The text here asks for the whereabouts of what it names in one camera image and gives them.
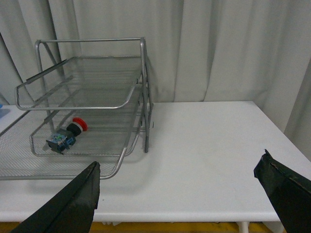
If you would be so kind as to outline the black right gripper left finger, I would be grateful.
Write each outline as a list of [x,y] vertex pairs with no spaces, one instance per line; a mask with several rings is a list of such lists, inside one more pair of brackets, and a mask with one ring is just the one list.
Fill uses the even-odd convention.
[[21,222],[16,233],[87,233],[100,195],[100,164],[91,163],[40,209]]

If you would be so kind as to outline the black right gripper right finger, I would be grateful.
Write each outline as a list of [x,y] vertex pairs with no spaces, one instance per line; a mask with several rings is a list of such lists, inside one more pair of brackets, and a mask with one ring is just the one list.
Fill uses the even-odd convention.
[[268,150],[254,168],[254,177],[288,233],[311,231],[311,181],[275,160]]

